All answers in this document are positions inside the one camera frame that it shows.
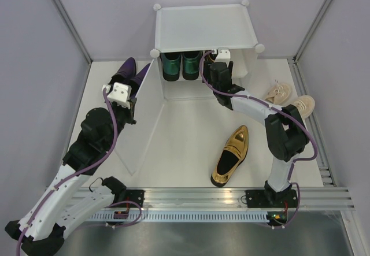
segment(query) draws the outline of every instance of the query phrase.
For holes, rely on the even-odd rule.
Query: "green shoe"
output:
[[[180,77],[181,53],[162,53],[163,79],[177,81]]]
[[[183,77],[185,80],[193,81],[199,77],[199,62],[202,55],[202,51],[183,53]]]

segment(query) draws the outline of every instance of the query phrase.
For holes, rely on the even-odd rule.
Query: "gold shoe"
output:
[[[227,140],[219,163],[210,180],[216,187],[226,185],[236,168],[244,161],[248,151],[248,129],[240,126]]]

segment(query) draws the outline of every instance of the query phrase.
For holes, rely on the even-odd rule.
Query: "white floor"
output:
[[[138,70],[145,63],[148,62],[138,63]],[[71,143],[75,141],[80,123],[88,110],[104,105],[99,97],[101,86],[109,81],[121,64],[93,62]],[[104,72],[106,81],[94,80],[97,72]],[[242,80],[257,97],[263,97],[275,81],[294,84],[286,60],[258,60],[253,74]],[[294,90],[290,101],[296,97]],[[165,102],[146,158],[138,171],[130,175],[114,152],[85,186],[97,177],[114,176],[128,187],[213,187],[210,182],[212,170],[226,140],[242,124],[249,129],[248,154],[226,187],[262,187],[272,163],[265,128],[243,114],[220,106],[215,98],[174,99]],[[302,156],[309,157],[312,154],[312,146],[308,144]],[[303,187],[323,186],[316,160],[297,163],[292,180]]]

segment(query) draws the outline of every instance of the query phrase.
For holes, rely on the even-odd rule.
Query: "white platform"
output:
[[[162,53],[250,49],[257,44],[247,7],[242,5],[184,6],[157,11],[156,44]]]
[[[147,63],[149,62],[138,62],[138,70]],[[88,110],[104,106],[103,99],[97,98],[101,93],[101,87],[96,86],[108,82],[121,64],[122,62],[92,63],[71,143],[76,140],[80,123]],[[294,84],[286,60],[257,60],[254,72],[237,80],[260,98],[275,81]],[[244,124],[249,129],[249,151],[244,163],[234,173],[227,187],[262,187],[269,176],[272,163],[265,128],[245,115],[220,106],[200,81],[164,83],[164,95],[166,96],[167,92],[175,99],[164,103],[145,160],[138,167],[138,171],[131,176],[114,152],[85,186],[89,186],[97,177],[114,176],[128,187],[213,187],[210,175],[217,164],[224,143],[237,127]],[[198,88],[204,93],[210,93],[209,98],[200,98],[203,93],[197,91],[189,92],[196,99],[177,94],[184,93],[184,88],[191,89],[194,83],[198,83]],[[170,90],[166,89],[166,84],[171,84]],[[296,97],[297,93],[293,89],[290,101]],[[134,129],[138,125],[127,126]],[[308,144],[303,156],[312,154],[312,146]],[[323,186],[316,160],[297,163],[292,180],[303,187]]]

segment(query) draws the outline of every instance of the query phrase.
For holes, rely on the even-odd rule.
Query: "cable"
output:
[[[247,201],[247,196],[246,196],[246,195],[243,195],[243,196],[240,198],[240,201],[241,201],[243,204],[248,205],[248,203],[243,202],[243,199],[242,199],[243,197],[245,197],[245,201]]]
[[[297,187],[298,204],[297,204],[297,207],[295,208],[295,211],[294,211],[292,217],[290,218],[290,220],[287,220],[287,222],[284,225],[274,226],[274,227],[271,227],[270,225],[258,224],[258,223],[257,223],[257,225],[262,226],[262,227],[272,228],[272,229],[285,229],[285,227],[288,226],[293,221],[293,219],[297,215],[298,209],[301,205],[301,189],[299,188],[299,185],[298,185],[297,182],[292,182],[291,184],[295,185]]]
[[[114,227],[113,226],[107,226],[106,223],[104,223],[104,224],[100,224],[100,223],[99,224],[89,224],[89,225],[84,225],[84,226],[78,227],[74,232],[76,232],[78,230],[81,230],[81,229],[86,229],[86,228],[89,228],[89,227],[111,227],[111,228],[115,229],[115,228],[122,228],[122,227],[132,226],[132,225],[138,223],[139,219],[143,216],[143,210],[141,209],[140,205],[137,204],[134,201],[127,200],[127,201],[117,202],[117,203],[114,203],[114,204],[109,205],[107,208],[114,207],[114,206],[117,206],[117,205],[123,204],[123,203],[133,204],[140,211],[138,217],[136,219],[134,219],[132,222],[127,223],[127,224],[117,224],[117,225],[114,225]]]
[[[90,186],[88,186],[88,189],[89,189],[91,192],[93,192],[93,190],[91,189],[91,185],[92,185],[92,184],[94,184],[98,179],[102,180],[102,183],[103,183],[103,178],[102,178],[102,177],[98,177],[98,178],[96,178],[96,179],[95,179],[95,181],[93,181],[93,182],[90,184]]]
[[[38,212],[40,211],[40,209],[42,208],[42,206],[45,204],[45,202],[50,198],[50,196],[53,194],[53,192],[57,189],[59,189],[59,187],[61,185],[63,185],[65,182],[67,182],[69,179],[75,177],[75,176],[78,176],[86,171],[89,171],[90,169],[93,169],[93,168],[96,168],[97,166],[99,166],[101,163],[103,163],[110,155],[111,153],[113,152],[114,150],[114,147],[116,146],[116,143],[117,143],[117,138],[118,138],[118,130],[117,130],[117,121],[116,121],[116,117],[114,116],[114,111],[112,109],[112,106],[107,98],[107,93],[106,93],[106,90],[104,89],[103,90],[103,97],[104,97],[104,101],[106,103],[106,106],[108,108],[108,111],[110,113],[110,118],[112,119],[112,123],[113,123],[113,142],[112,142],[112,146],[110,147],[109,151],[100,159],[98,160],[96,163],[78,171],[78,172],[75,172],[69,176],[67,176],[66,178],[64,178],[63,180],[61,180],[59,183],[57,183],[55,186],[54,186],[54,189],[50,190],[46,195],[45,197],[41,200],[40,204],[38,204],[38,206],[36,207],[35,211],[33,212],[33,214],[31,215],[31,217],[29,218],[29,220],[27,221],[26,223],[26,227],[22,230],[21,232],[21,235],[20,237],[18,238],[18,242],[17,242],[17,248],[16,248],[16,255],[17,256],[20,256],[20,249],[21,249],[21,244],[22,244],[22,240],[23,240],[23,237],[25,235],[25,233],[27,232],[28,228],[31,226],[33,220],[35,219],[35,216],[38,214]]]
[[[202,58],[201,58],[201,61],[200,61],[200,63],[199,63],[199,73],[201,74],[201,77],[202,77],[202,80],[203,80],[203,82],[213,91],[213,92],[215,92],[215,93],[218,93],[218,94],[220,94],[220,95],[224,95],[224,96],[229,96],[229,97],[240,97],[240,98],[246,98],[246,99],[251,99],[251,100],[253,100],[253,101],[255,101],[255,102],[257,102],[257,103],[259,103],[259,104],[261,104],[261,105],[263,105],[263,106],[265,106],[265,107],[268,107],[268,108],[270,108],[270,109],[272,109],[273,111],[275,111],[275,112],[277,112],[277,113],[280,113],[282,116],[284,116],[284,117],[286,117],[286,118],[288,118],[288,119],[290,119],[295,125],[297,125],[305,134],[306,134],[306,136],[308,137],[308,139],[310,140],[310,142],[311,142],[311,144],[312,144],[312,146],[313,146],[313,156],[312,157],[310,157],[310,158],[297,158],[297,159],[294,159],[293,161],[292,161],[292,164],[291,164],[291,166],[290,166],[290,171],[289,171],[289,174],[288,174],[288,181],[290,180],[290,178],[291,178],[291,176],[292,176],[292,174],[293,174],[293,169],[294,169],[294,164],[297,162],[297,161],[311,161],[311,160],[313,160],[313,159],[316,159],[316,157],[317,157],[317,155],[318,155],[318,148],[317,148],[317,144],[316,144],[316,142],[315,142],[315,140],[313,139],[313,137],[311,136],[311,134],[307,131],[307,129],[300,123],[300,122],[298,122],[298,120],[296,120],[295,118],[293,118],[293,117],[291,117],[289,114],[286,114],[286,113],[284,113],[284,112],[282,112],[281,110],[279,110],[279,109],[277,109],[277,108],[275,108],[275,107],[273,107],[273,106],[271,106],[270,107],[270,104],[268,104],[267,102],[265,102],[265,101],[263,101],[263,100],[261,100],[261,99],[258,99],[258,98],[256,98],[256,97],[253,97],[253,96],[250,96],[250,97],[248,97],[248,96],[246,96],[246,95],[241,95],[241,94],[230,94],[230,93],[226,93],[226,92],[222,92],[222,91],[219,91],[219,90],[217,90],[217,89],[215,89],[215,88],[213,88],[212,86],[211,86],[211,84],[209,84],[208,82],[207,82],[207,80],[204,78],[204,74],[203,74],[203,62],[204,62],[204,59],[205,59],[205,57],[207,56],[207,55],[209,55],[209,54],[211,54],[212,53],[212,50],[211,51],[208,51],[208,52],[205,52],[204,54],[203,54],[203,56],[202,56]],[[301,192],[300,192],[300,189],[299,189],[299,185],[298,185],[298,183],[296,183],[296,182],[293,182],[293,183],[291,183],[292,185],[296,185],[297,186],[297,193],[298,193],[298,205],[297,205],[297,208],[295,208],[295,212],[294,212],[294,214],[293,214],[293,216],[290,218],[290,220],[289,221],[287,221],[287,223],[285,224],[285,225],[282,225],[282,226],[284,226],[284,228],[290,223],[290,222],[292,222],[292,220],[294,219],[294,217],[295,217],[295,215],[296,215],[296,213],[297,213],[297,211],[298,211],[298,209],[299,209],[299,205],[300,205],[300,203],[301,203]]]

